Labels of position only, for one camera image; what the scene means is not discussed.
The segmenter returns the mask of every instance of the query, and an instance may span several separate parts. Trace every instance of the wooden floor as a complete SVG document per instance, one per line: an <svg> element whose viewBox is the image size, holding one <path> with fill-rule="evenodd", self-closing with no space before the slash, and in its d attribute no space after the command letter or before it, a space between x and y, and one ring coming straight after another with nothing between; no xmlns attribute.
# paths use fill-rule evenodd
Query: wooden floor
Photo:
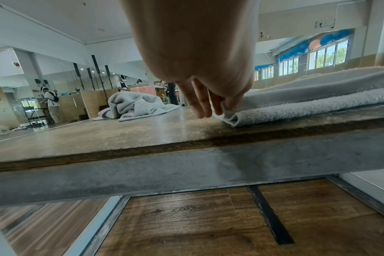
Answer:
<svg viewBox="0 0 384 256"><path fill-rule="evenodd" d="M0 230L18 256L62 256L107 200L0 209Z"/></svg>
<svg viewBox="0 0 384 256"><path fill-rule="evenodd" d="M276 243L242 187L132 198L97 256L384 255L384 217L328 180L259 189L294 244Z"/></svg>

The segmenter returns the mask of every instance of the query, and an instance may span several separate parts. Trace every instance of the crumpled towel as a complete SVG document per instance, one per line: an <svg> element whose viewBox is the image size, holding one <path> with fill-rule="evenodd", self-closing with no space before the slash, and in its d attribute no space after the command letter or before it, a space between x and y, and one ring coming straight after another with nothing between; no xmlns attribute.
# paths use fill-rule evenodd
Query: crumpled towel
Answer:
<svg viewBox="0 0 384 256"><path fill-rule="evenodd" d="M233 127L384 103L384 67L312 75L246 95L235 111L216 116Z"/></svg>
<svg viewBox="0 0 384 256"><path fill-rule="evenodd" d="M164 104L157 96L139 92L117 92L108 100L109 108L98 113L93 120L119 119L119 122L157 116L179 106Z"/></svg>

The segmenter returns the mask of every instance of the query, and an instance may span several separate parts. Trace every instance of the hand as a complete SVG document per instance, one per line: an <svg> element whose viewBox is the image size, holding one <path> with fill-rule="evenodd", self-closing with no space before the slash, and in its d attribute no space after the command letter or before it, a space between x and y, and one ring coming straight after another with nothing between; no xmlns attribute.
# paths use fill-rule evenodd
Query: hand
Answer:
<svg viewBox="0 0 384 256"><path fill-rule="evenodd" d="M251 88L258 0L122 3L144 62L178 85L198 118L212 115L209 100L221 115L222 101L231 110Z"/></svg>

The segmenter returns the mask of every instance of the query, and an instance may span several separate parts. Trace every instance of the wall outlet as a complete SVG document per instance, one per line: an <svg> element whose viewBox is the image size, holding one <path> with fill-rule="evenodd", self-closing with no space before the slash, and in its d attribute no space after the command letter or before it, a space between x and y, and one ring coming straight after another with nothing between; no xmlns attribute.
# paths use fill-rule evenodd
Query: wall outlet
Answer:
<svg viewBox="0 0 384 256"><path fill-rule="evenodd" d="M331 20L322 20L322 21L316 21L315 28L323 28L323 27L328 27L328 28L334 28L335 26L335 19Z"/></svg>

